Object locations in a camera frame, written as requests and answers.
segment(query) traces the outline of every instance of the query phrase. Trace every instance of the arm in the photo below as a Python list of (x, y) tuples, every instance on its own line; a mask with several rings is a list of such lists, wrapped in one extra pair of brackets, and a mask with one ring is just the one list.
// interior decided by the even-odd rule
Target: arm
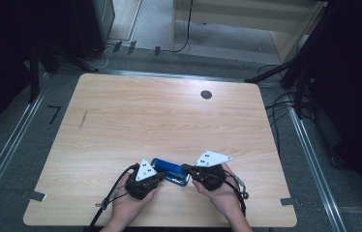
[[(223, 169), (232, 175), (232, 171), (229, 167), (223, 163)], [(226, 180), (233, 184), (236, 188), (236, 182), (230, 176), (226, 177)], [(220, 188), (217, 188), (213, 191), (208, 191), (200, 182), (193, 181), (196, 190), (209, 197), (211, 203), (215, 208), (226, 218), (229, 225), (231, 226), (232, 231), (235, 232), (252, 232), (250, 224), (247, 222), (247, 219), (241, 212), (238, 198), (235, 195), (235, 192), (231, 187), (226, 184), (223, 184)]]
[[(120, 184), (117, 186), (118, 193), (116, 197), (126, 194), (124, 187), (130, 173), (127, 173)], [(123, 231), (138, 215), (142, 207), (150, 202), (157, 189), (151, 190), (142, 200), (132, 198), (129, 194), (114, 200), (112, 204), (112, 216), (108, 224), (101, 230), (102, 232), (120, 232)]]

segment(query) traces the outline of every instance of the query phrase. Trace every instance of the floor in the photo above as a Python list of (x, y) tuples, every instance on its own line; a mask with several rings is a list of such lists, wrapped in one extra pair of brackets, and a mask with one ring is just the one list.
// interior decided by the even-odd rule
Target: floor
[[(178, 54), (163, 53), (154, 55), (154, 47), (170, 47), (168, 43), (169, 0), (143, 0), (137, 15), (134, 30), (122, 34), (136, 41), (137, 49), (129, 54), (127, 47), (113, 52), (109, 49), (94, 60), (88, 61), (95, 66), (103, 66), (102, 73), (122, 71), (126, 74), (137, 73), (174, 73), (183, 76), (204, 76), (209, 80), (240, 81), (243, 78), (257, 76), (271, 67), (265, 65), (280, 64), (268, 32), (246, 30), (217, 25), (191, 24), (191, 37), (186, 50)], [(177, 22), (176, 44), (185, 39), (186, 22)], [(11, 150), (11, 158), (5, 160), (7, 169), (0, 178), (0, 231), (82, 231), (81, 227), (31, 227), (23, 224), (22, 217), (28, 200), (20, 198), (26, 189), (34, 189), (45, 163), (52, 141), (74, 91), (82, 71), (60, 60), (59, 74), (44, 78), (45, 89), (34, 116), (30, 119), (23, 136)], [(259, 83), (265, 105), (271, 105), (284, 91), (279, 86), (279, 74)], [(6, 148), (18, 120), (26, 110), (29, 89), (23, 91), (0, 116), (0, 155)], [(52, 124), (54, 109), (49, 105), (60, 105), (61, 110)], [(338, 170), (332, 167), (328, 148), (325, 146), (314, 121), (297, 121), (286, 107), (276, 111), (271, 130), (275, 135), (281, 154), (283, 170), (292, 198), (299, 201), (295, 207), (298, 224), (292, 228), (273, 228), (272, 231), (362, 231), (362, 177), (353, 170)], [(324, 205), (325, 193), (318, 188), (314, 166), (309, 155), (311, 151), (301, 142), (295, 124), (301, 125), (307, 132), (312, 145), (318, 170), (329, 187), (329, 196), (339, 210), (345, 229), (336, 229), (331, 224), (328, 208)], [(178, 231), (175, 228), (131, 228), (128, 231)], [(256, 228), (256, 231), (270, 231), (269, 228)]]

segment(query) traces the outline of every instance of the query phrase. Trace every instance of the hand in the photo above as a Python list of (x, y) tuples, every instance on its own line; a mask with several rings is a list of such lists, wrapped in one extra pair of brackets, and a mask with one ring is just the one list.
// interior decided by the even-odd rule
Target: hand
[[(117, 188), (119, 189), (115, 197), (126, 194), (127, 191), (124, 185), (129, 178), (130, 173), (127, 173), (123, 179), (121, 179)], [(135, 199), (129, 194), (114, 200), (111, 203), (112, 216), (106, 227), (103, 228), (103, 232), (117, 232), (123, 231), (127, 225), (129, 225), (148, 202), (154, 198), (154, 194), (157, 189), (151, 190), (142, 200)]]
[[(236, 181), (231, 177), (231, 175), (235, 176), (235, 174), (229, 169), (226, 163), (223, 163), (222, 167), (226, 172), (229, 172), (226, 174), (226, 181), (238, 188)], [(229, 222), (232, 231), (253, 231), (247, 219), (242, 214), (239, 200), (230, 186), (222, 184), (219, 188), (208, 191), (196, 180), (193, 180), (193, 184), (199, 193), (209, 197), (211, 203)]]

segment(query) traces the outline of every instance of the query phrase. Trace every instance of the gray floor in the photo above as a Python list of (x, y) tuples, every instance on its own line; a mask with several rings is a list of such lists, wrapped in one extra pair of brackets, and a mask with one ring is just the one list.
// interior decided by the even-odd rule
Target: gray floor
[[(159, 6), (161, 6), (161, 1), (144, 0), (142, 9), (158, 9)], [(143, 14), (148, 15), (146, 11), (141, 11), (139, 18), (142, 18)], [(158, 36), (160, 34), (152, 33), (149, 35), (142, 30), (140, 31), (140, 24), (138, 22), (133, 35), (133, 39), (136, 38), (137, 40), (137, 47), (142, 47), (144, 44), (145, 47), (164, 44), (163, 37)], [(265, 37), (264, 32), (258, 34), (258, 40), (264, 47), (271, 48), (273, 46), (272, 42)], [(249, 43), (247, 44), (248, 47), (255, 48), (258, 46)], [(212, 49), (212, 46), (219, 47), (214, 43), (201, 43), (200, 46), (207, 47), (207, 49), (203, 49), (201, 53), (196, 55), (191, 53), (192, 48), (188, 54), (162, 53), (159, 56), (154, 56), (154, 51), (149, 50), (135, 50), (133, 54), (129, 55), (126, 47), (122, 47), (118, 52), (112, 52), (112, 49), (109, 49), (106, 52), (109, 62), (101, 69), (101, 73), (115, 71), (174, 73), (206, 76), (205, 78), (211, 80), (242, 81), (243, 78), (256, 76), (258, 69), (265, 64), (277, 63), (273, 56), (278, 56), (273, 53), (272, 49), (263, 55), (262, 50), (264, 49), (259, 50), (259, 53), (252, 54), (251, 59), (245, 61), (235, 60), (233, 58), (235, 55), (231, 56), (228, 52), (211, 53), (216, 50)], [(106, 58), (101, 54), (90, 62), (96, 66), (103, 66), (106, 63)], [(31, 227), (24, 225), (22, 221), (28, 200), (19, 196), (26, 189), (34, 189), (76, 82), (82, 74), (80, 70), (69, 63), (61, 60), (60, 64), (62, 68), (59, 74), (51, 76), (43, 101), (20, 140), (0, 181), (0, 231), (82, 231), (81, 227)], [(261, 71), (265, 72), (270, 68), (266, 67)], [(278, 84), (280, 78), (277, 74), (259, 84), (265, 105), (272, 104), (283, 93)], [(0, 116), (0, 152), (11, 135), (16, 122), (23, 114), (28, 97), (29, 89), (27, 88)], [(47, 107), (49, 104), (61, 106), (61, 111), (53, 124), (49, 122), (54, 115), (54, 109)], [(285, 112), (285, 110), (277, 111), (277, 117)], [(352, 170), (341, 171), (333, 168), (330, 164), (328, 150), (322, 142), (317, 126), (308, 119), (304, 119), (303, 123), (314, 144), (320, 167), (338, 203), (347, 230), (362, 231), (362, 178)], [(298, 218), (295, 227), (274, 228), (273, 231), (331, 231), (332, 227), (317, 190), (316, 182), (289, 115), (280, 118), (277, 121), (277, 126), (281, 144), (281, 161), (289, 191), (291, 196), (298, 199), (301, 205), (295, 208)], [(277, 133), (274, 128), (272, 131), (276, 136)], [(175, 229), (142, 228), (135, 231), (175, 231)], [(256, 231), (268, 231), (268, 228), (256, 228)]]

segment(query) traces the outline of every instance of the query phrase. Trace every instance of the blue object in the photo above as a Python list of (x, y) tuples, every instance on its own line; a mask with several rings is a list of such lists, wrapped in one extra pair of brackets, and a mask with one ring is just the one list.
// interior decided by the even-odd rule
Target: blue object
[(165, 172), (166, 179), (178, 186), (184, 187), (188, 184), (190, 175), (185, 173), (180, 165), (154, 158), (151, 161), (151, 166), (157, 172)]

